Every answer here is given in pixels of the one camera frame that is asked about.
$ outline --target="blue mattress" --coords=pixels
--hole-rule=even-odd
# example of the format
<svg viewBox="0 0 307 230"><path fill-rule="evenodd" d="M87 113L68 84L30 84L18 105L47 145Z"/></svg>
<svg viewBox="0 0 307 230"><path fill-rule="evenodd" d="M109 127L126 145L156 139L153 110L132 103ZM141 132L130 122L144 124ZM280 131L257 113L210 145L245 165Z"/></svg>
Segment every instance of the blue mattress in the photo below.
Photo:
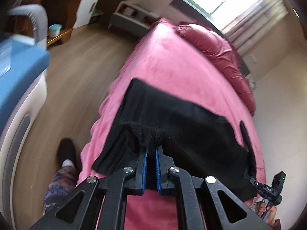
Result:
<svg viewBox="0 0 307 230"><path fill-rule="evenodd" d="M18 101L48 67L49 58L46 50L12 42L11 70L0 77L0 135Z"/></svg>

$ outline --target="metal bolt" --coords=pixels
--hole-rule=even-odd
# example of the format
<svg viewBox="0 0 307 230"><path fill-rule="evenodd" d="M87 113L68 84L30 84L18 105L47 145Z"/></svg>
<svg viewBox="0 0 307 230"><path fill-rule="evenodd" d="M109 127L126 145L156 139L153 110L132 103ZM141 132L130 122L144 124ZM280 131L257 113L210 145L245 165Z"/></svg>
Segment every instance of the metal bolt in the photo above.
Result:
<svg viewBox="0 0 307 230"><path fill-rule="evenodd" d="M206 181L207 181L208 183L213 184L213 183L216 182L216 178L213 177L213 176L207 176L207 177L206 177Z"/></svg>
<svg viewBox="0 0 307 230"><path fill-rule="evenodd" d="M94 182L97 181L97 177L95 177L95 176L89 176L89 177L86 179L86 181L87 181L88 183L94 183Z"/></svg>
<svg viewBox="0 0 307 230"><path fill-rule="evenodd" d="M125 173L131 173L133 171L133 168L132 167L124 167L124 172Z"/></svg>
<svg viewBox="0 0 307 230"><path fill-rule="evenodd" d="M176 166L173 166L173 167L170 167L169 170L172 172L172 173L178 173L180 171L180 169Z"/></svg>

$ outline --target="grey armrest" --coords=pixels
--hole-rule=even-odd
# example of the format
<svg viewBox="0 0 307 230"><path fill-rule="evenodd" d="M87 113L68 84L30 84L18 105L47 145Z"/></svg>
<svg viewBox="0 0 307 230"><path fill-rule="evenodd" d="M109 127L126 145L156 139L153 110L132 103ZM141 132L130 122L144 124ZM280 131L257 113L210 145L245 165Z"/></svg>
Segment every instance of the grey armrest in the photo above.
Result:
<svg viewBox="0 0 307 230"><path fill-rule="evenodd" d="M43 6L38 4L22 5L9 10L10 16L26 16L33 25L33 36L37 44L47 38L48 18Z"/></svg>

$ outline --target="black slipper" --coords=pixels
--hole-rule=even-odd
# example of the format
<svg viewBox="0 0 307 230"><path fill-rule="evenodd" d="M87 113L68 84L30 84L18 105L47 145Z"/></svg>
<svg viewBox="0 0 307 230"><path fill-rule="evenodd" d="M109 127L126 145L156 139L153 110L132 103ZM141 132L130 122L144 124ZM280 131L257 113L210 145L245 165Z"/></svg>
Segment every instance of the black slipper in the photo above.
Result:
<svg viewBox="0 0 307 230"><path fill-rule="evenodd" d="M60 167L62 167L65 160L69 159L77 168L76 149L73 141L70 138L63 138L61 140L56 156Z"/></svg>

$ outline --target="patterned pants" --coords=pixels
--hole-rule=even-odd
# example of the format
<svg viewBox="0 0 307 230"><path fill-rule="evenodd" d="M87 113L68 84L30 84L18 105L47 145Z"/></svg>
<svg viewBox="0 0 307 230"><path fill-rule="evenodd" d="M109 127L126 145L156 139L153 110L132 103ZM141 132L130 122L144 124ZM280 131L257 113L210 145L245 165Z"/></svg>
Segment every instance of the patterned pants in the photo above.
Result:
<svg viewBox="0 0 307 230"><path fill-rule="evenodd" d="M43 215L66 197L76 187L77 181L78 172L76 168L66 166L59 169L47 188L44 198Z"/></svg>

